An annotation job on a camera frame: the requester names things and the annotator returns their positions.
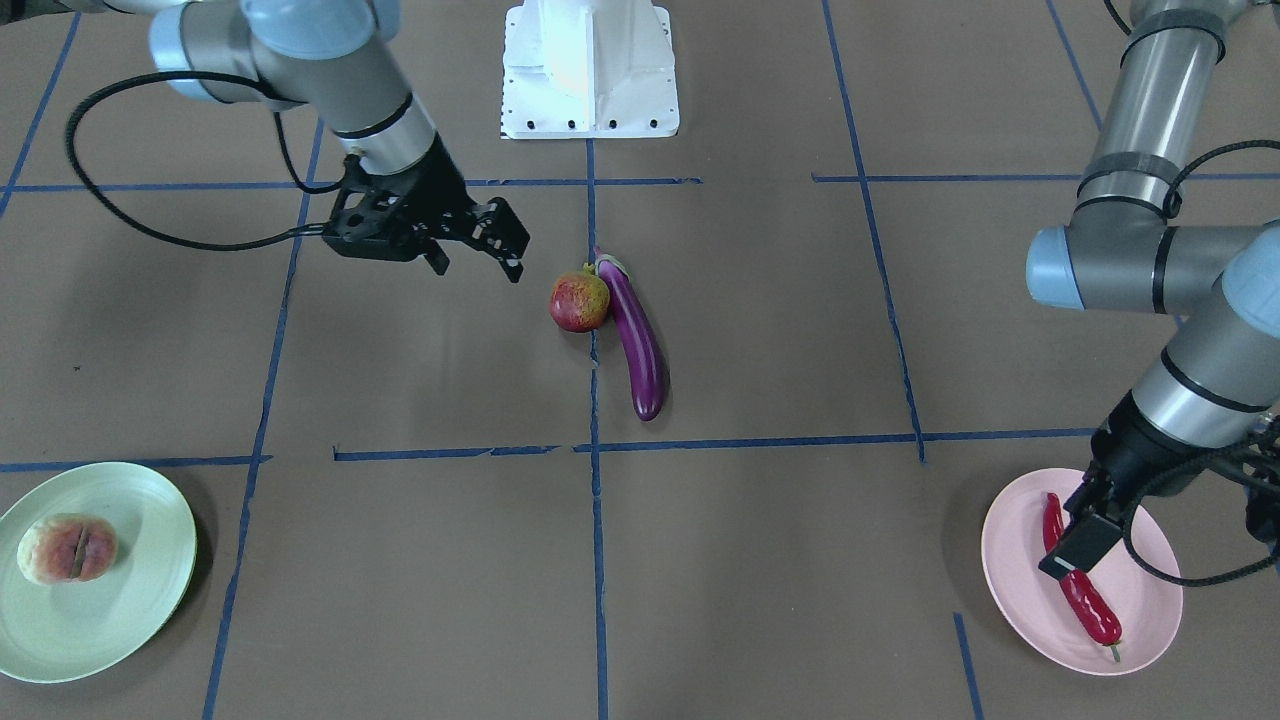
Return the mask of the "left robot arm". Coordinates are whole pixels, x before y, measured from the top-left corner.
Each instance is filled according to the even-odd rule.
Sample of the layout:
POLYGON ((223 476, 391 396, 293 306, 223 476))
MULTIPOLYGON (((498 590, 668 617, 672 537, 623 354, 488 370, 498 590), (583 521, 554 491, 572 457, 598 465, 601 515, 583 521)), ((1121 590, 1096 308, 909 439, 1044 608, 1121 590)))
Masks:
POLYGON ((1248 532, 1270 547, 1216 585, 1277 562, 1277 223, 1180 225, 1183 184, 1231 24, 1253 1, 1134 1, 1120 73, 1066 225, 1041 231, 1027 287, 1046 306, 1183 323, 1091 439, 1070 523, 1039 561, 1055 579, 1116 544, 1138 557, 1137 511, 1204 471, 1245 488, 1248 532))

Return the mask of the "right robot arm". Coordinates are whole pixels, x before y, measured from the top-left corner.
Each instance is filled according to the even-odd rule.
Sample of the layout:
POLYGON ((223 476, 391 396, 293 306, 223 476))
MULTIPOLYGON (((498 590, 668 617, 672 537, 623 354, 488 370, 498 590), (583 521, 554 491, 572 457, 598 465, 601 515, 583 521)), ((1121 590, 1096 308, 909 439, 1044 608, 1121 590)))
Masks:
POLYGON ((261 102, 276 129, 282 113, 310 106, 344 149, 343 173, 330 184, 291 182, 306 195, 333 193, 328 219, 239 243, 262 249, 317 237, 352 259, 411 263, 436 273, 443 249, 462 243, 493 258, 506 278, 524 274, 530 236, 500 197, 477 202, 419 95, 393 58, 401 8, 396 1, 5 1, 3 23, 44 15, 116 13, 150 20, 155 69, 118 81, 82 100, 65 123, 63 147, 79 183, 116 219, 142 234, 193 249, 195 241, 129 217, 90 178, 77 147, 81 122, 100 102, 128 90, 169 85, 206 102, 261 102))

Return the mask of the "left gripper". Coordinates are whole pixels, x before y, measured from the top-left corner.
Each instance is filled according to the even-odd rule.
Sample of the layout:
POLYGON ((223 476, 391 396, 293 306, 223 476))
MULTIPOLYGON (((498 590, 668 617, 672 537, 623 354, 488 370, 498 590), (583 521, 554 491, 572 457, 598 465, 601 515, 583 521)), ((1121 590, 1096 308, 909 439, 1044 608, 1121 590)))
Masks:
POLYGON ((1180 493, 1190 475, 1172 470, 1207 452, 1165 433, 1143 414, 1133 392, 1125 393, 1091 437, 1089 466, 1064 503, 1074 519, 1066 523, 1068 514, 1061 515, 1062 533, 1038 570, 1055 580, 1092 571, 1124 538, 1121 510, 1147 495, 1180 493))

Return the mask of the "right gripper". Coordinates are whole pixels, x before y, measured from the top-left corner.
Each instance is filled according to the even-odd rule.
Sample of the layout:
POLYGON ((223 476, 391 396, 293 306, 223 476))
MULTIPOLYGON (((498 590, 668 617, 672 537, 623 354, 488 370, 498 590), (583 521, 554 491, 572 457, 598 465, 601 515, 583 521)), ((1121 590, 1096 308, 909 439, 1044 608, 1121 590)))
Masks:
POLYGON ((436 275, 444 275, 451 259, 436 242, 465 242, 477 252, 497 260, 507 281, 516 284, 524 275, 524 255, 530 233, 503 197, 475 204, 468 196, 465 178, 439 135, 428 151, 411 167, 420 176, 413 192, 415 214, 426 236, 420 255, 436 275))

